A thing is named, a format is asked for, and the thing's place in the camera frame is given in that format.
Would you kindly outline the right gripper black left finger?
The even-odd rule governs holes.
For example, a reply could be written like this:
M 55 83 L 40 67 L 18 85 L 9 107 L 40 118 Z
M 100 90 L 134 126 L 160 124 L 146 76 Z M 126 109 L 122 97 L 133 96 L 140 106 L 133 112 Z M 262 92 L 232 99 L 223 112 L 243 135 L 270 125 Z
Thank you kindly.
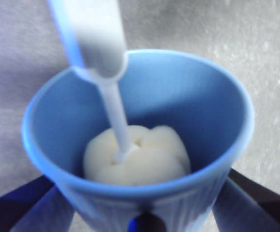
M 0 232 L 67 232 L 74 208 L 45 176 L 0 197 Z

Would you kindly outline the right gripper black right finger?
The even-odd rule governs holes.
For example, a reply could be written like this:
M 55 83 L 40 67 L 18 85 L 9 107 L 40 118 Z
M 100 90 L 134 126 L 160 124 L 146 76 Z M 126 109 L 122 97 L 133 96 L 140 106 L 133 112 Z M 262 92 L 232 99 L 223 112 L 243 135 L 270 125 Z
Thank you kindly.
M 220 232 L 280 232 L 280 195 L 234 169 L 212 211 Z

